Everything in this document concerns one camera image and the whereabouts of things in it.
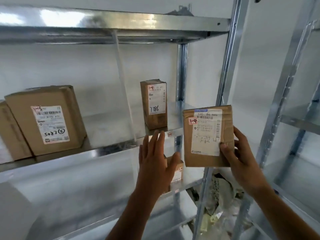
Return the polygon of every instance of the cardboard package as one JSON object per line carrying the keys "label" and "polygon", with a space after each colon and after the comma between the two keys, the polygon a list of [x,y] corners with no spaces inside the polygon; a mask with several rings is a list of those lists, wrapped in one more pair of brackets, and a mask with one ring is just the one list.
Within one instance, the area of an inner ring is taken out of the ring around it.
{"label": "cardboard package", "polygon": [[[168,164],[170,163],[171,158],[172,158],[171,156],[167,157]],[[182,160],[180,160],[180,162],[178,163],[178,165],[176,167],[176,170],[174,172],[174,176],[173,176],[171,183],[175,183],[180,180],[183,180],[183,161]]]}
{"label": "cardboard package", "polygon": [[154,130],[168,126],[167,84],[159,79],[140,82],[144,122]]}
{"label": "cardboard package", "polygon": [[231,105],[183,111],[186,167],[229,167],[219,143],[234,148]]}
{"label": "cardboard package", "polygon": [[0,100],[0,164],[31,157],[22,132],[6,101]]}
{"label": "cardboard package", "polygon": [[72,86],[31,88],[5,99],[34,155],[81,147],[86,129]]}

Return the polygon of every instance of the finger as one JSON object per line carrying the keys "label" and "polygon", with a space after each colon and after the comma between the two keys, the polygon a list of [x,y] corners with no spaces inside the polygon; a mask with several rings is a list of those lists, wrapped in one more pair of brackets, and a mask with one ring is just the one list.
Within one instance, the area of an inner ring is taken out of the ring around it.
{"label": "finger", "polygon": [[226,144],[223,142],[220,144],[220,149],[223,153],[223,155],[226,157],[228,162],[230,163],[231,167],[236,166],[239,163],[238,158],[233,153],[233,150],[231,150]]}
{"label": "finger", "polygon": [[143,159],[143,156],[142,156],[142,145],[139,145],[139,165],[142,164],[142,159]]}
{"label": "finger", "polygon": [[155,153],[155,145],[158,140],[158,134],[159,134],[159,131],[155,130],[154,135],[152,136],[151,140],[149,141],[148,155],[147,155],[148,157],[154,155],[154,153]]}
{"label": "finger", "polygon": [[236,147],[236,148],[239,148],[239,141],[238,140],[234,140],[234,146]]}
{"label": "finger", "polygon": [[148,144],[149,144],[149,136],[146,135],[142,143],[142,160],[145,159],[148,155]]}
{"label": "finger", "polygon": [[246,136],[235,126],[233,127],[233,133],[239,139],[239,141],[247,140]]}
{"label": "finger", "polygon": [[155,144],[154,153],[157,155],[163,155],[164,145],[165,145],[165,136],[166,134],[163,131],[161,131],[158,141]]}
{"label": "finger", "polygon": [[174,172],[176,171],[176,168],[177,168],[177,165],[179,162],[180,162],[180,153],[175,152],[172,155],[171,161],[166,169],[167,179],[168,179],[169,183],[172,181],[172,179],[174,177]]}

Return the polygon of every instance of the package on shelf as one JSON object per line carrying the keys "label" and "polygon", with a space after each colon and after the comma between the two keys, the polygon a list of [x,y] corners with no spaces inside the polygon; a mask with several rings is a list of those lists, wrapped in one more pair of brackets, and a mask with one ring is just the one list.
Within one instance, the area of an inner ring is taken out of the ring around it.
{"label": "package on shelf", "polygon": [[[171,156],[167,157],[168,165],[169,165],[171,159],[172,159]],[[183,161],[182,160],[180,160],[180,162],[178,163],[178,165],[174,171],[174,176],[173,176],[171,183],[178,182],[180,180],[183,180]]]}
{"label": "package on shelf", "polygon": [[219,143],[234,148],[231,105],[183,111],[186,167],[229,167]]}
{"label": "package on shelf", "polygon": [[32,153],[6,101],[0,100],[0,164],[31,157]]}
{"label": "package on shelf", "polygon": [[30,88],[5,99],[35,156],[81,147],[86,129],[72,86]]}
{"label": "package on shelf", "polygon": [[144,122],[154,130],[168,126],[167,84],[159,79],[140,82]]}

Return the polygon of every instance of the shipping label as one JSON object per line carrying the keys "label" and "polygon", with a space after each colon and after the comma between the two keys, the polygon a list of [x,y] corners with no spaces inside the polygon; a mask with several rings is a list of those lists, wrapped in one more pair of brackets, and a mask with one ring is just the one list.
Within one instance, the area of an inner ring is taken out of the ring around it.
{"label": "shipping label", "polygon": [[31,106],[44,144],[70,141],[61,106]]}
{"label": "shipping label", "polygon": [[195,109],[191,153],[219,156],[222,109]]}
{"label": "shipping label", "polygon": [[157,83],[148,85],[149,115],[166,112],[167,84]]}
{"label": "shipping label", "polygon": [[178,182],[182,178],[182,167],[180,167],[177,171],[174,172],[173,179],[171,183]]}

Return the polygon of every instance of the shelf board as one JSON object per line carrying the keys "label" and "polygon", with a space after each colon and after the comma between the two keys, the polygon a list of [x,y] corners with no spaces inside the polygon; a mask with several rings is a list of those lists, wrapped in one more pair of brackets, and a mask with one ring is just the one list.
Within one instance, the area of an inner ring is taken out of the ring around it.
{"label": "shelf board", "polygon": [[167,234],[162,235],[159,238],[155,238],[155,240],[191,240],[192,239],[192,231],[188,227],[188,225],[180,226],[177,229],[174,229]]}
{"label": "shelf board", "polygon": [[188,43],[229,32],[230,19],[0,5],[0,44]]}
{"label": "shelf board", "polygon": [[[161,200],[156,203],[146,223],[142,239],[164,239],[168,236],[177,236],[177,234],[180,236],[190,234],[187,229],[181,227],[181,225],[193,220],[197,214],[197,207],[188,193],[182,191],[165,200],[169,204],[161,202]],[[112,220],[106,218],[62,237],[64,240],[104,240],[117,220],[118,218]]]}
{"label": "shelf board", "polygon": [[[168,127],[159,129],[165,131],[166,139],[183,135],[182,111],[193,108],[182,102],[168,102]],[[34,159],[24,159],[0,164],[0,172],[53,159],[64,160],[63,158],[68,158],[70,161],[70,158],[73,158],[75,161],[78,161],[78,154],[82,154],[80,157],[87,157],[89,159],[135,148],[142,144],[145,135],[151,137],[155,130],[149,130],[145,125],[142,107],[132,107],[131,110],[134,130],[138,138],[137,142],[133,140],[133,135],[130,132],[129,116],[125,111],[95,114],[83,117],[88,137],[81,148],[36,156],[35,161]]]}
{"label": "shelf board", "polygon": [[[264,173],[273,188],[304,221],[320,234],[320,168],[303,158],[295,157],[279,160],[264,169]],[[282,181],[277,182],[277,176],[286,168]]]}
{"label": "shelf board", "polygon": [[280,121],[287,125],[320,135],[320,109],[318,104],[315,105],[312,114],[307,114],[308,104],[284,111]]}
{"label": "shelf board", "polygon": [[[174,145],[167,141],[171,147],[165,143],[164,150],[169,155]],[[45,226],[41,233],[35,228],[38,235],[58,238],[119,217],[135,188],[138,153],[138,147],[105,156],[88,151],[1,172],[0,183],[10,181],[39,210],[40,222],[34,225]],[[183,170],[183,180],[172,183],[160,202],[202,183],[203,169],[184,166]]]}

